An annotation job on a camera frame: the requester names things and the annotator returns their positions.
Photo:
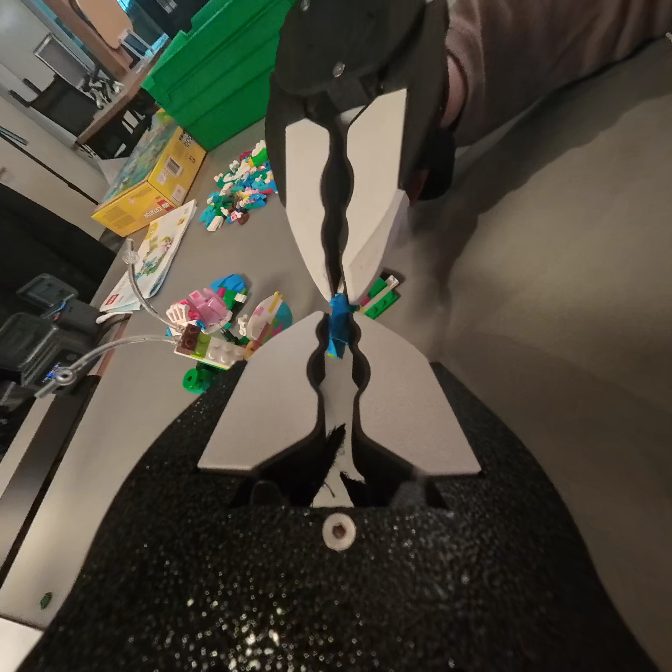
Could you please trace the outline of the green white brown lego build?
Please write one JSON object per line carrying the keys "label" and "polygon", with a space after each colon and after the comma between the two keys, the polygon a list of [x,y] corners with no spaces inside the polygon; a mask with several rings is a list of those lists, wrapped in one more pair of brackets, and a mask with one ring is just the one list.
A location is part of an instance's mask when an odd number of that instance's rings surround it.
{"label": "green white brown lego build", "polygon": [[192,394],[207,391],[221,372],[243,360],[250,343],[246,336],[235,337],[228,329],[208,333],[197,323],[187,324],[181,333],[169,332],[176,341],[174,353],[193,362],[182,380],[182,387]]}

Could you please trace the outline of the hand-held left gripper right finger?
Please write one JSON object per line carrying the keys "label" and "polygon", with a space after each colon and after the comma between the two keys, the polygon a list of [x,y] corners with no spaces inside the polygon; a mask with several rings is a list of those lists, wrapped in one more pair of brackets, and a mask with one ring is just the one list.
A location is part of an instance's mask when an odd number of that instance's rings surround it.
{"label": "hand-held left gripper right finger", "polygon": [[353,322],[353,362],[363,366],[357,411],[364,439],[421,476],[479,474],[481,466],[425,355],[365,315]]}

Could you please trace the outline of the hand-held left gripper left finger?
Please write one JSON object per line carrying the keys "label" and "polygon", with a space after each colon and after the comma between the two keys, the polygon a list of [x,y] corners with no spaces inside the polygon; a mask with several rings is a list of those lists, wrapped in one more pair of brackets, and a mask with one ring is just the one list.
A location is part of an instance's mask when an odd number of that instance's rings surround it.
{"label": "hand-held left gripper left finger", "polygon": [[250,475],[324,428],[329,317],[314,312],[262,345],[242,370],[197,464]]}

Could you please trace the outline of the pink lego build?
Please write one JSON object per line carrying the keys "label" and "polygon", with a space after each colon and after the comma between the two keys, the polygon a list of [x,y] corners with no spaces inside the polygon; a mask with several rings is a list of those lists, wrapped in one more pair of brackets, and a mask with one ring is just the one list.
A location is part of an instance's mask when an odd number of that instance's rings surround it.
{"label": "pink lego build", "polygon": [[232,318],[232,310],[210,288],[192,292],[188,298],[173,303],[165,314],[173,324],[197,326],[208,335],[228,328]]}

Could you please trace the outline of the white teal round lego build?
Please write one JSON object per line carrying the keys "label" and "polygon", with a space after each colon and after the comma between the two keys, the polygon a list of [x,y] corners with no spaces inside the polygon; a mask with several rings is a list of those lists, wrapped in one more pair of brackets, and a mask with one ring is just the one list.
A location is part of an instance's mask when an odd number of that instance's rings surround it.
{"label": "white teal round lego build", "polygon": [[245,342],[245,359],[249,359],[264,344],[290,328],[293,315],[280,292],[261,301],[250,316],[238,320],[240,341]]}

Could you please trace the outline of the dark furniture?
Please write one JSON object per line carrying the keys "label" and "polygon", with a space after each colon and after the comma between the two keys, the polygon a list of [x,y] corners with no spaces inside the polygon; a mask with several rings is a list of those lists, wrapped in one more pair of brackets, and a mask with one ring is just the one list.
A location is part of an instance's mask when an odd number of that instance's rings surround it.
{"label": "dark furniture", "polygon": [[1,295],[47,273],[90,302],[114,253],[85,231],[1,185]]}

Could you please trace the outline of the black office chair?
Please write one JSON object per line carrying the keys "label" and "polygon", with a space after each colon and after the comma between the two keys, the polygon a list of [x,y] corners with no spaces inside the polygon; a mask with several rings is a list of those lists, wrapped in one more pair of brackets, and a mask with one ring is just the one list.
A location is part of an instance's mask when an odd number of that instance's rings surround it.
{"label": "black office chair", "polygon": [[99,108],[93,98],[72,86],[59,74],[55,74],[44,90],[39,90],[27,78],[22,82],[36,94],[35,98],[28,101],[12,89],[9,90],[10,96],[24,107],[41,113],[75,137],[86,130],[98,112]]}

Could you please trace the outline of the wooden table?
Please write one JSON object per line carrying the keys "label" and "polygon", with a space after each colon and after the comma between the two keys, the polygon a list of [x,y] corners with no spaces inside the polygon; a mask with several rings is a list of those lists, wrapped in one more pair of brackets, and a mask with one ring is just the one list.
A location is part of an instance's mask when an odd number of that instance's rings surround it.
{"label": "wooden table", "polygon": [[77,136],[72,149],[79,149],[88,145],[89,140],[112,121],[117,118],[123,118],[126,111],[136,110],[147,112],[150,115],[156,113],[160,106],[154,98],[147,93],[144,88],[144,82],[152,71],[153,67],[163,56],[168,44],[160,47],[158,51],[147,58],[139,61],[134,68],[127,72],[121,79],[122,90],[113,96],[112,102],[99,110],[93,117],[91,123]]}

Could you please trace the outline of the yellow lego box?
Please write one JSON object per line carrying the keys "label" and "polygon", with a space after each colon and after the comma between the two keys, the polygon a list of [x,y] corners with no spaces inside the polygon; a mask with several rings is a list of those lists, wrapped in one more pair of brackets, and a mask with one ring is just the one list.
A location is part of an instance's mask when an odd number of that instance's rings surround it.
{"label": "yellow lego box", "polygon": [[160,108],[92,219],[121,237],[139,231],[185,202],[206,155],[206,149]]}

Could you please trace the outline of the black device with blue light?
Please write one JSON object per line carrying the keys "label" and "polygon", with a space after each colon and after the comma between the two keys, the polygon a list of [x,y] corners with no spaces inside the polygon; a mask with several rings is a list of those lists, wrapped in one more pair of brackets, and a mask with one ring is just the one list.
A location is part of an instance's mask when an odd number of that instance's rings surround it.
{"label": "black device with blue light", "polygon": [[1,405],[20,405],[98,340],[96,332],[63,329],[37,315],[11,315],[1,326]]}

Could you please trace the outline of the person's right forearm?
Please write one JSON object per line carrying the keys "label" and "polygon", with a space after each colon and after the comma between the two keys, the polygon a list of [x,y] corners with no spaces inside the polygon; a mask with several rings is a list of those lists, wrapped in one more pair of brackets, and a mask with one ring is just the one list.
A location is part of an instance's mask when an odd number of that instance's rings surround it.
{"label": "person's right forearm", "polygon": [[468,87],[457,147],[671,31],[670,1],[455,1],[449,14]]}

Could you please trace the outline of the blue lego piece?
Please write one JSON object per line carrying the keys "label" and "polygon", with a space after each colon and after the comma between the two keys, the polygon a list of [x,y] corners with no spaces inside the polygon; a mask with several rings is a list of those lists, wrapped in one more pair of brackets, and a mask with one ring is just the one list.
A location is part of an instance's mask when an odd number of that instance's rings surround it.
{"label": "blue lego piece", "polygon": [[336,294],[330,300],[330,307],[327,354],[333,359],[342,359],[349,347],[353,310],[344,292]]}

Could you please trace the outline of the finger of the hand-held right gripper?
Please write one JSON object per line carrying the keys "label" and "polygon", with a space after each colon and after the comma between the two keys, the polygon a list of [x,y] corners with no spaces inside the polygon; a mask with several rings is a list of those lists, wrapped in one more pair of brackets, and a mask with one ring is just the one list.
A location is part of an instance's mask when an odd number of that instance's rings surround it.
{"label": "finger of the hand-held right gripper", "polygon": [[287,125],[284,207],[298,251],[320,294],[345,290],[341,268],[335,159],[342,150],[340,115],[324,125],[309,118]]}
{"label": "finger of the hand-held right gripper", "polygon": [[345,195],[340,198],[337,288],[358,303],[374,283],[409,198],[399,185],[407,89],[337,114],[343,141]]}

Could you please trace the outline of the green plastic storage bin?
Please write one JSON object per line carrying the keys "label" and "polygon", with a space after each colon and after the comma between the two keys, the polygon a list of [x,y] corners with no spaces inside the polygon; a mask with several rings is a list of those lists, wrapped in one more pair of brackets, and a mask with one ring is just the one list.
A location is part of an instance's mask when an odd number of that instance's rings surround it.
{"label": "green plastic storage bin", "polygon": [[186,71],[155,67],[142,88],[211,151],[264,117],[279,39],[277,31],[238,34]]}
{"label": "green plastic storage bin", "polygon": [[224,39],[256,22],[281,25],[293,1],[207,1],[192,17],[189,40]]}

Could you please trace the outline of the lego instruction booklet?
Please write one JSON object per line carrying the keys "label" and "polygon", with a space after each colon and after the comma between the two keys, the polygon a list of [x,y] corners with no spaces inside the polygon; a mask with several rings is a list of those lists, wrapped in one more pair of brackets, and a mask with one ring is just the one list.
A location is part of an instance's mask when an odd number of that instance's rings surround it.
{"label": "lego instruction booklet", "polygon": [[[152,298],[159,291],[196,211],[197,201],[193,199],[150,223],[137,251],[139,260],[134,266],[136,282],[145,299]],[[99,309],[103,313],[122,313],[138,310],[139,307],[128,279],[128,270],[125,269]]]}

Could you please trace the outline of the clear flexible tube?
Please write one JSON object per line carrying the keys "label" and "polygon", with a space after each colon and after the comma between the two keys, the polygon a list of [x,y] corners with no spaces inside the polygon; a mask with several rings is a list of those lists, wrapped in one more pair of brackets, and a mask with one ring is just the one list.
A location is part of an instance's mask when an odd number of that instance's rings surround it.
{"label": "clear flexible tube", "polygon": [[141,343],[168,343],[175,347],[179,342],[180,340],[177,337],[170,337],[167,335],[135,335],[110,341],[90,350],[71,365],[59,367],[55,376],[40,390],[36,391],[34,397],[36,399],[41,399],[49,394],[55,393],[58,388],[66,388],[73,385],[82,370],[87,368],[90,364],[93,364],[108,351],[126,345],[138,345]]}
{"label": "clear flexible tube", "polygon": [[133,240],[125,239],[122,259],[127,267],[127,276],[130,282],[131,289],[134,295],[136,296],[137,300],[139,301],[141,307],[143,307],[149,315],[156,318],[158,321],[162,322],[167,328],[173,329],[174,331],[181,333],[182,327],[180,325],[173,323],[166,316],[159,314],[155,310],[155,308],[150,304],[147,298],[145,298],[142,295],[138,281],[136,279],[136,270],[135,270],[135,264],[139,260],[139,254],[135,251]]}

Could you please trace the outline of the green lego plate assembly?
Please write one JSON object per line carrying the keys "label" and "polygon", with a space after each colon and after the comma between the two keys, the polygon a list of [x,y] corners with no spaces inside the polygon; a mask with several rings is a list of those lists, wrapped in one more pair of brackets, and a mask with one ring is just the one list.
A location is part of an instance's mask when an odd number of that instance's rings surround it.
{"label": "green lego plate assembly", "polygon": [[359,311],[372,320],[385,313],[400,299],[400,281],[392,274],[382,274],[374,281],[367,294],[359,301]]}

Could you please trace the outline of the black box-shaped device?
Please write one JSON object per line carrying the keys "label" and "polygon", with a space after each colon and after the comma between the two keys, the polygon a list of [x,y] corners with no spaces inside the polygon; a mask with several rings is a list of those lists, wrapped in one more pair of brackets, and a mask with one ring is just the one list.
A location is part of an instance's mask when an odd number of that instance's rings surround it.
{"label": "black box-shaped device", "polygon": [[78,299],[79,292],[66,282],[42,273],[15,292],[24,303],[35,308],[41,318],[50,319],[63,310],[68,302]]}

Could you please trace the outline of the pile of loose lego bricks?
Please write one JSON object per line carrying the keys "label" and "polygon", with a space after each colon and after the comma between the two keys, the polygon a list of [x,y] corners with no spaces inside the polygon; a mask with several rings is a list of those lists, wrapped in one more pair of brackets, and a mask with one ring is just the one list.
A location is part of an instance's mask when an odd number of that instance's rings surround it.
{"label": "pile of loose lego bricks", "polygon": [[268,198],[278,193],[264,140],[232,161],[229,170],[217,174],[214,181],[218,190],[208,196],[199,217],[208,232],[224,224],[246,224],[254,210],[265,207]]}

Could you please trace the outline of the person's right hand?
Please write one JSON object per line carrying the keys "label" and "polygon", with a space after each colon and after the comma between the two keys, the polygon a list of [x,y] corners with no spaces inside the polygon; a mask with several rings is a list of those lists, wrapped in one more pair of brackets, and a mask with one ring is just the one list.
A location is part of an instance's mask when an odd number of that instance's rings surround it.
{"label": "person's right hand", "polygon": [[448,97],[441,120],[443,128],[453,128],[459,122],[466,105],[468,87],[460,63],[451,53],[447,55]]}

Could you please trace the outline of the blue round lego build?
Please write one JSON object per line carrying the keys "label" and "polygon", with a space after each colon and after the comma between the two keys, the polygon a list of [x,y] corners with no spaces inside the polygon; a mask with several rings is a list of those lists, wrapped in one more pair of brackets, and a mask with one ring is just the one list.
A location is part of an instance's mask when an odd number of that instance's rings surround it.
{"label": "blue round lego build", "polygon": [[231,274],[212,282],[210,289],[231,311],[247,301],[248,289],[242,276],[238,274]]}

